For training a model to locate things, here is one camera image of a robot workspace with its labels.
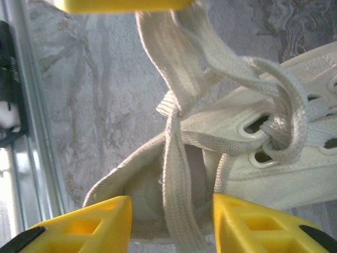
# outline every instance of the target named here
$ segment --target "white shoelace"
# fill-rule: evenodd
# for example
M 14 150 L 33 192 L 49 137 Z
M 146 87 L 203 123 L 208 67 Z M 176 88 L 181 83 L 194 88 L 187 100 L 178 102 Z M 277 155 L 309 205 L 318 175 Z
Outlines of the white shoelace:
M 214 252 L 193 213 L 191 171 L 182 140 L 181 120 L 210 87 L 223 77 L 271 97 L 277 110 L 262 125 L 270 136 L 263 149 L 279 163 L 298 161 L 304 145 L 322 147 L 337 137 L 337 129 L 325 123 L 328 102 L 308 102 L 302 84 L 287 70 L 268 60 L 235 55 L 215 34 L 202 2 L 170 13 L 137 13 L 144 48 L 165 79 L 170 91 L 157 110 L 168 117 L 163 165 L 163 205 L 170 236 L 179 252 Z M 209 70 L 203 71 L 202 57 Z M 274 80 L 262 80 L 269 73 Z M 214 149 L 226 154 L 247 152 L 244 146 Z

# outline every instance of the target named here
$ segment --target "marble floor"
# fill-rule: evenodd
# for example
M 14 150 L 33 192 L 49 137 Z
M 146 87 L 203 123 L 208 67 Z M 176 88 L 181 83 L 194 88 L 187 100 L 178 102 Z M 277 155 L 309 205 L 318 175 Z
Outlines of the marble floor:
M 27 2 L 73 210 L 97 180 L 164 129 L 165 119 L 155 107 L 166 85 L 141 47 L 132 14 L 68 15 L 43 0 Z M 215 29 L 239 55 L 283 62 L 337 40 L 334 0 L 212 0 L 212 4 Z M 234 87 L 230 82 L 215 87 L 203 103 Z M 337 201 L 288 212 L 337 238 Z M 131 245 L 130 252 L 158 249 Z M 172 252 L 170 246 L 160 250 Z

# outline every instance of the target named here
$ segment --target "yellow plastic block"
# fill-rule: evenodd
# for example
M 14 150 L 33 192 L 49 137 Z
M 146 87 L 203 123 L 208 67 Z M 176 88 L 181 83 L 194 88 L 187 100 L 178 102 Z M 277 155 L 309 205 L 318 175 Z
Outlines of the yellow plastic block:
M 130 197 L 116 197 L 36 224 L 46 231 L 21 253 L 127 253 L 131 224 Z
M 46 0 L 68 13 L 116 13 L 183 9 L 194 0 Z
M 213 196 L 218 253 L 328 253 L 301 230 L 301 218 L 224 194 Z

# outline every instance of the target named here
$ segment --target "white canvas shoe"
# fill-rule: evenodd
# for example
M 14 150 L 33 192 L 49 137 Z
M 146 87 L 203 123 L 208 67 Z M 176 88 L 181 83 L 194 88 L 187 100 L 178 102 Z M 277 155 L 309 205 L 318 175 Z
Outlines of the white canvas shoe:
M 200 2 L 136 17 L 170 88 L 157 108 L 167 127 L 100 180 L 84 207 L 129 195 L 132 239 L 212 252 L 213 192 L 275 209 L 337 198 L 337 43 L 279 66 L 236 56 Z M 243 87 L 181 122 L 224 77 Z

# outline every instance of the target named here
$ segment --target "marble pattern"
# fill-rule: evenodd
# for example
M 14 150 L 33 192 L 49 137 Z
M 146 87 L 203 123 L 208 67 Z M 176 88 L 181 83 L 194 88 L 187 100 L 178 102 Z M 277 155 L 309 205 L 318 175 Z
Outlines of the marble pattern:
M 164 129 L 155 107 L 167 88 L 141 47 L 133 15 L 68 15 L 43 0 L 27 2 L 72 210 L 97 180 Z M 336 40 L 333 2 L 213 0 L 211 18 L 237 54 L 284 61 Z M 200 106 L 234 87 L 216 86 Z M 337 237 L 336 201 L 288 212 Z M 131 245 L 130 252 L 159 247 Z

